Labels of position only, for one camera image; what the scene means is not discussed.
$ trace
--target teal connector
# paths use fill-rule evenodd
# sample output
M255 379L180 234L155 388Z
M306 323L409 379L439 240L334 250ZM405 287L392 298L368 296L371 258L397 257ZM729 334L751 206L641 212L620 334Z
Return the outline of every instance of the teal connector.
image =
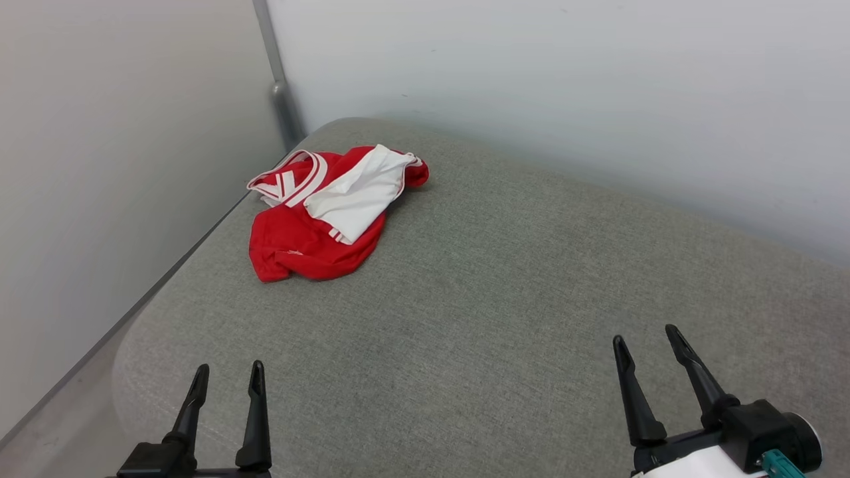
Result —
M806 476L779 450L762 455L762 468L770 478L806 478Z

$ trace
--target red fabric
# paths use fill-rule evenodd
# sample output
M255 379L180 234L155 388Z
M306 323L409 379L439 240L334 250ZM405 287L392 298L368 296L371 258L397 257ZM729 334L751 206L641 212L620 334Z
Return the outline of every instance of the red fabric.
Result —
M321 187L348 172L373 147L358 146L345 155L318 153L328 163ZM286 165L270 176L290 166L304 168L304 163ZM405 169L405 187L417 187L427 180L428 166L424 162ZM385 221L386 212L381 213L354 244L347 245L331 237L328 232L332 227L312 218L303 202L291 208L281 204L257 214L251 228L248 255L262 282L286 279L293 271L317 281L334 279L354 272L369 257L377 246Z

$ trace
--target red garment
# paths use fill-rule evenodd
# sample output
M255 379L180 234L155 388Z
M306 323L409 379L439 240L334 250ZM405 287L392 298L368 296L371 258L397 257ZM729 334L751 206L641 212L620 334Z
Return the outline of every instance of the red garment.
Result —
M303 203L378 147L382 146L359 146L344 155L296 151L249 183L249 189L280 203L257 214L251 229L248 255L261 281L286 279L291 271L314 280L334 279L354 272L369 257L383 230L385 212L349 245L340 242L341 234L333 226L311 217ZM415 161L403 170L402 188L428 180L428 166L410 156Z

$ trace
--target gray floor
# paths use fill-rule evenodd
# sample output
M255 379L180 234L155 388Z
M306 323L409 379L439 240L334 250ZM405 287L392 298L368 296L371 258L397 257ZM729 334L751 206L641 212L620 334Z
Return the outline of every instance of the gray floor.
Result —
M96 478L114 475L135 441L112 406L111 369L129 324L0 450L0 475L14 478Z

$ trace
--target white stripe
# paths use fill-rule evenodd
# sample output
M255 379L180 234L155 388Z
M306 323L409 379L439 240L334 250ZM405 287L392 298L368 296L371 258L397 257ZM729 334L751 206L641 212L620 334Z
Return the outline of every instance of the white stripe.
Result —
M293 193L295 193L295 173L293 173L292 171L284 171L283 172L283 199L288 198Z
M314 154L312 156L314 157L314 160L319 163L318 171L316 171L315 176L313 176L313 178L309 181L309 184L302 188L302 190L300 190L295 196L290 197L289 200L286 201L286 205L290 208L299 204L304 199L307 199L309 195L319 189L322 181L325 180L325 175L327 174L327 161L325 161L325 158L321 155Z

